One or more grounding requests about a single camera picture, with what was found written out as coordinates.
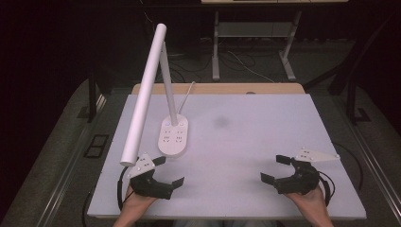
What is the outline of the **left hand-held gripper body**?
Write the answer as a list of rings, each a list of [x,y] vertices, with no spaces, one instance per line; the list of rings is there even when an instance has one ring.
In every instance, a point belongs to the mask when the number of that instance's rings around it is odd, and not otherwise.
[[[136,195],[169,200],[174,190],[172,183],[160,183],[153,178],[157,166],[152,160],[146,153],[137,159],[128,174],[130,186]]]

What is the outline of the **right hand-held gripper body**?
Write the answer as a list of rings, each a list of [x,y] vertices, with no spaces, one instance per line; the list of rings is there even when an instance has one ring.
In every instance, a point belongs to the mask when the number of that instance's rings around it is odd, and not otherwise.
[[[273,186],[279,194],[301,193],[304,195],[315,189],[320,180],[320,173],[312,164],[336,161],[340,159],[340,156],[302,148],[294,157],[290,158],[290,166],[294,167],[294,174],[274,181]]]

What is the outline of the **white desk lamp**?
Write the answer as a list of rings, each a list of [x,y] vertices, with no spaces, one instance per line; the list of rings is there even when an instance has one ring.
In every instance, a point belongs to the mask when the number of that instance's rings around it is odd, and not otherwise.
[[[158,24],[148,53],[127,139],[123,147],[120,159],[122,166],[134,166],[136,164],[158,68],[161,68],[162,71],[169,110],[169,116],[162,122],[158,141],[159,150],[167,157],[176,157],[183,153],[187,145],[189,123],[187,118],[179,114],[175,107],[165,36],[166,25]]]

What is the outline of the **person's left hand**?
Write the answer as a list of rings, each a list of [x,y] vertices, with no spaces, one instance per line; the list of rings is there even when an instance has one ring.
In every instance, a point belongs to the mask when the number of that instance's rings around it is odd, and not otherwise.
[[[136,195],[129,186],[119,217],[127,220],[138,220],[155,201],[157,201],[157,199],[153,197]]]

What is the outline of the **person's right hand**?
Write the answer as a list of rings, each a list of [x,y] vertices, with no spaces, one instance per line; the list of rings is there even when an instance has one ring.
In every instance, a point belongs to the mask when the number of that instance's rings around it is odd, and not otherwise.
[[[323,192],[319,186],[304,195],[289,193],[286,197],[295,203],[301,214],[310,222],[328,218]]]

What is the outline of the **white table mat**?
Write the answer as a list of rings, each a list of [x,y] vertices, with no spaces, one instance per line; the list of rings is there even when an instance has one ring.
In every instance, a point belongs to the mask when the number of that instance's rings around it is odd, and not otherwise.
[[[116,184],[136,96],[129,96],[99,176],[88,215],[119,215]],[[166,98],[151,98],[140,153],[161,156],[158,138],[168,115]],[[292,166],[276,155],[295,157],[302,148],[336,155],[310,95],[189,95],[182,114],[189,121],[183,154],[157,166],[154,179],[171,183],[184,177],[171,200],[157,200],[143,219],[299,219],[296,206],[262,183],[260,172],[284,178]],[[356,189],[340,160],[312,164],[336,187],[328,205],[332,219],[366,218]]]

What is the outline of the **black metal stand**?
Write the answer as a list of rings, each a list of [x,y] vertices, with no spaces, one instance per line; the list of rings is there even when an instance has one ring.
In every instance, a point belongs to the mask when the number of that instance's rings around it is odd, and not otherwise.
[[[350,79],[348,82],[346,115],[353,125],[358,122],[370,122],[371,118],[363,108],[358,108],[357,104],[357,80]]]
[[[88,74],[89,85],[89,116],[88,122],[91,123],[96,117],[96,77],[93,71]]]

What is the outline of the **wooden table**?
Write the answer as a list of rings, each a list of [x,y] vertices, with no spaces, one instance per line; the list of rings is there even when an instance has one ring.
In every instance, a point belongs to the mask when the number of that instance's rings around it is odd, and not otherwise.
[[[185,94],[190,89],[191,94],[304,94],[305,90],[299,83],[173,83],[174,94]]]

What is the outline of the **black floor socket frame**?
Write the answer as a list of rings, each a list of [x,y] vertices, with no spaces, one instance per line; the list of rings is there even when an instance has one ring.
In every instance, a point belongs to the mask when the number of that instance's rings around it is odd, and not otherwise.
[[[108,134],[95,134],[83,156],[90,159],[100,158],[107,145],[108,139]]]

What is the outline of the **grey metal desk frame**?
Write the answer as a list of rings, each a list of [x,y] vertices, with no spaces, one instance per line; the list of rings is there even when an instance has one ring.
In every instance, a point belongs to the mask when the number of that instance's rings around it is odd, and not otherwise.
[[[219,81],[218,40],[220,38],[286,38],[287,44],[278,52],[280,61],[289,81],[296,76],[289,62],[289,51],[295,39],[302,13],[296,11],[291,22],[224,22],[219,12],[214,16],[214,36],[212,53],[212,80]]]

